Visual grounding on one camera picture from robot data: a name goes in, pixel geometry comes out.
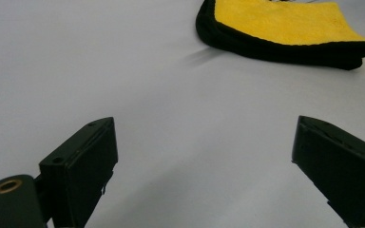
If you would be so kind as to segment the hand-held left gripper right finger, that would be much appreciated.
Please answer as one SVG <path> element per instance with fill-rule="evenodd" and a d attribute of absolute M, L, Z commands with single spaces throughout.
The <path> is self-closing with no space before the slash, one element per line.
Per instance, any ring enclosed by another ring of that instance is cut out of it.
<path fill-rule="evenodd" d="M 365 227 L 365 142 L 319 119 L 298 118 L 292 162 L 349 228 Z"/>

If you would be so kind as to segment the yellow and black cloth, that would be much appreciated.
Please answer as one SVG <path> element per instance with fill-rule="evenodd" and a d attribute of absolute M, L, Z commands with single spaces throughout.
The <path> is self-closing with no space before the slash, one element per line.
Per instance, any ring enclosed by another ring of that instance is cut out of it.
<path fill-rule="evenodd" d="M 263 61 L 353 70 L 365 58 L 335 2 L 204 0 L 195 26 L 208 46 Z"/>

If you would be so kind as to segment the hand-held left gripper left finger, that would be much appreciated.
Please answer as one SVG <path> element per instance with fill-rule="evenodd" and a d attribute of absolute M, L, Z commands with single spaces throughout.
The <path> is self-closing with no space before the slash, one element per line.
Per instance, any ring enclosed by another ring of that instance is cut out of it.
<path fill-rule="evenodd" d="M 84 228 L 118 162 L 114 119 L 88 123 L 40 161 L 50 212 L 59 228 Z"/>

